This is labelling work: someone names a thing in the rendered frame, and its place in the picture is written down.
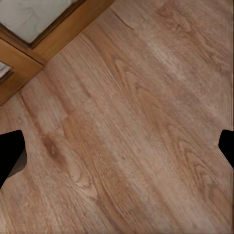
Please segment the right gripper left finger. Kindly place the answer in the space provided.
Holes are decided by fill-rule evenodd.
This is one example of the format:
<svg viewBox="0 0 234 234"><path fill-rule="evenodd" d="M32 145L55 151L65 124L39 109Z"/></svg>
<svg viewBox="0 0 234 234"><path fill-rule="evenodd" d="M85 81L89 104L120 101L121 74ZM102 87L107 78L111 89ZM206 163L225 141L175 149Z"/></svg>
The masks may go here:
<svg viewBox="0 0 234 234"><path fill-rule="evenodd" d="M21 130L0 135L0 188L25 149Z"/></svg>

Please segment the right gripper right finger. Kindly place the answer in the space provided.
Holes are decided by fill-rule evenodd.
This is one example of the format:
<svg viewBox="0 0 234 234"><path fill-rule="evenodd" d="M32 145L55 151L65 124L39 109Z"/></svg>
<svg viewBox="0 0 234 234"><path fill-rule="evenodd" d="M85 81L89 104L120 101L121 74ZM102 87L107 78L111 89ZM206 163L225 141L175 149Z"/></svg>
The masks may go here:
<svg viewBox="0 0 234 234"><path fill-rule="evenodd" d="M218 146L234 169L234 132L223 130Z"/></svg>

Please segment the pillar candle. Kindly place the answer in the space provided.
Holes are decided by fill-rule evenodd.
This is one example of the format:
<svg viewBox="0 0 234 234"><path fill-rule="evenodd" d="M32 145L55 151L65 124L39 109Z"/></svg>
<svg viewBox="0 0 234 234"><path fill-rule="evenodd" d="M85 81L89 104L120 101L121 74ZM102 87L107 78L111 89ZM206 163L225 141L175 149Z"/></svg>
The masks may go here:
<svg viewBox="0 0 234 234"><path fill-rule="evenodd" d="M26 149L24 149L7 178L23 170L26 164L27 164L27 152L26 152Z"/></svg>

